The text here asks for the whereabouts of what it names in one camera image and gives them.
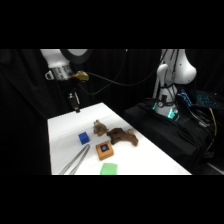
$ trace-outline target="metal tongs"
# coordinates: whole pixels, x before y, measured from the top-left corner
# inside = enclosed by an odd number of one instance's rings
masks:
[[[90,145],[86,145],[80,152],[79,154],[61,171],[61,173],[59,173],[59,175],[64,175],[68,169],[72,166],[72,164],[78,159],[78,157],[83,153],[82,158],[80,159],[78,165],[71,171],[71,173],[69,175],[75,175],[76,171],[78,170],[78,168],[80,167],[80,165],[82,164],[83,160],[85,159],[87,153],[89,152],[90,149]]]

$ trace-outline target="blue block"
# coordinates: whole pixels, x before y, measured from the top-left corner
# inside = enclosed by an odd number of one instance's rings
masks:
[[[80,139],[82,145],[84,145],[84,144],[89,142],[89,136],[86,134],[86,132],[80,134],[79,135],[79,139]]]

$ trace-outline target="cable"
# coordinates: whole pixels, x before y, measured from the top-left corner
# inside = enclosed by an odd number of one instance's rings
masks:
[[[214,125],[215,125],[215,136],[216,136],[216,135],[217,135],[217,124],[216,124],[215,116],[214,116],[213,110],[212,110],[211,108],[209,108],[209,110],[211,111],[212,118],[213,118],[213,120],[214,120]]]
[[[198,116],[196,116],[191,110],[189,107],[187,107],[189,112],[191,113],[191,115],[193,116],[193,118],[199,122],[201,122],[202,124],[205,124],[207,126],[206,123],[204,123],[204,121],[202,121],[200,118],[198,118]],[[206,150],[206,153],[209,151],[209,149],[213,146],[214,147],[214,141],[215,141],[215,138],[212,136],[211,132],[207,129],[207,127],[204,127],[204,130],[206,130],[209,134],[209,136],[211,137],[211,144],[208,146],[207,150]]]
[[[205,118],[202,114],[198,115],[198,117],[200,117],[202,120],[204,120],[207,123],[211,122],[211,119],[209,120],[209,119]]]
[[[166,49],[166,51],[165,51],[165,53],[164,53],[162,59],[160,60],[159,65],[162,63],[164,57],[166,56],[167,50],[168,50],[168,49]],[[106,81],[108,81],[108,82],[111,82],[111,83],[113,83],[113,84],[116,84],[116,85],[125,86],[125,87],[131,87],[131,86],[137,86],[137,85],[140,85],[140,84],[142,84],[143,82],[145,82],[147,79],[149,79],[149,78],[154,74],[154,72],[155,72],[157,69],[158,69],[158,67],[156,67],[156,68],[153,70],[153,72],[150,73],[150,75],[147,76],[144,80],[142,80],[142,81],[140,81],[140,82],[138,82],[138,83],[134,83],[134,84],[123,84],[123,83],[119,83],[119,82],[112,81],[112,80],[110,80],[110,79],[104,78],[104,77],[102,77],[102,76],[96,75],[96,74],[91,73],[91,72],[86,72],[86,73],[87,73],[88,75],[92,75],[92,76],[95,76],[95,77],[97,77],[97,78],[104,79],[104,80],[106,80]]]
[[[207,114],[203,113],[203,112],[200,111],[200,110],[197,110],[197,112],[200,113],[200,114],[203,114],[204,116],[206,116],[206,117],[209,119],[209,121],[212,121],[212,122],[213,122],[213,119],[211,119]],[[217,123],[217,125],[219,125],[219,128],[221,129],[221,128],[222,128],[221,123],[220,123],[219,121],[217,121],[217,120],[216,120],[216,123]]]
[[[173,103],[175,103],[175,100],[174,100],[174,98],[173,98],[173,96],[172,96],[172,94],[171,94],[171,92],[170,92],[170,88],[167,87],[166,89],[169,91],[170,96],[171,96],[171,98],[172,98],[172,100],[173,100]]]
[[[178,103],[177,103],[177,94],[175,94],[175,91],[174,91],[174,87],[173,87],[173,85],[172,85],[172,90],[173,90],[173,95],[175,96],[175,101],[174,101],[174,103],[175,103],[175,105],[177,106],[177,108],[178,108]]]
[[[176,49],[173,49],[173,52],[172,52],[170,61],[173,59],[173,55],[174,55],[174,52],[175,52],[175,51],[176,51]],[[166,83],[166,75],[167,75],[168,68],[167,68],[167,70],[166,70],[166,74],[165,74],[165,76],[164,76],[164,83]]]
[[[179,57],[179,49],[177,49],[177,56],[176,56],[176,60],[175,60],[174,68],[173,68],[172,84],[174,84],[174,74],[176,75],[176,67],[177,67],[177,59],[178,59],[178,57]],[[177,95],[175,94],[173,85],[172,85],[172,88],[173,88],[173,93],[175,95],[175,104],[177,105]]]
[[[151,111],[151,110],[148,110],[148,109],[144,108],[141,105],[138,105],[138,107],[140,107],[141,109],[145,110],[147,113],[149,113],[149,111]],[[192,144],[198,145],[198,141],[196,141],[196,139],[194,138],[194,136],[191,134],[191,132],[186,127],[181,127],[181,126],[178,126],[177,127],[176,124],[174,124],[170,119],[168,119],[168,120],[161,119],[161,118],[159,118],[158,115],[155,115],[155,114],[153,114],[153,116],[154,116],[154,118],[156,118],[157,120],[159,120],[163,124],[165,124],[165,125],[168,125],[169,124],[169,127],[175,129],[179,133],[179,135],[181,137],[183,137],[186,141],[188,141],[188,142],[190,142]]]
[[[213,118],[209,117],[207,114],[203,113],[202,111],[200,110],[196,110],[198,113],[201,114],[201,116],[203,115],[204,117],[207,117],[207,119],[211,122],[213,122]]]
[[[123,70],[123,68],[124,68],[124,65],[125,65],[125,62],[126,62],[126,58],[127,58],[127,54],[128,54],[127,52],[128,52],[128,49],[126,50],[125,57],[124,57],[124,61],[123,61],[123,63],[122,63],[121,69],[120,69],[120,71],[118,72],[117,76],[114,78],[113,81],[116,81],[116,80],[118,79],[118,77],[120,76],[120,74],[121,74],[121,72],[122,72],[122,70]],[[87,92],[87,91],[82,87],[81,84],[79,84],[79,86],[81,87],[81,89],[82,89],[86,94],[88,94],[88,95],[92,95],[92,96],[93,96],[93,95],[96,95],[96,94],[98,94],[98,93],[100,93],[100,92],[102,92],[104,89],[106,89],[106,88],[109,87],[110,85],[112,85],[112,83],[108,84],[107,86],[104,86],[102,89],[100,89],[99,91],[97,91],[97,92],[95,92],[95,93],[89,93],[89,92]]]

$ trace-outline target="plush squirrel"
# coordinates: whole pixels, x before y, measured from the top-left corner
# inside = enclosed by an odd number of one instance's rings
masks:
[[[128,130],[128,133],[126,133],[122,128],[115,128],[107,132],[107,136],[111,137],[112,145],[115,145],[119,141],[130,141],[134,146],[138,145],[138,139],[132,130]]]
[[[98,134],[99,137],[104,135],[107,131],[109,131],[107,127],[104,124],[100,123],[99,120],[94,122],[94,133]]]

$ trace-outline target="white tabletop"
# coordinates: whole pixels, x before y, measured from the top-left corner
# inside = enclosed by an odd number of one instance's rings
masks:
[[[108,136],[98,137],[93,132],[94,122],[99,120],[109,130],[133,129],[139,145],[119,142],[112,145],[114,156],[100,161],[96,145],[110,141]],[[90,138],[90,151],[79,167],[76,175],[100,175],[104,163],[118,165],[118,175],[190,175],[177,162],[166,155],[151,141],[136,131],[105,104],[97,104],[57,118],[48,120],[52,174],[58,175],[62,169],[84,148],[78,135],[86,132]],[[77,162],[66,173],[77,165]]]

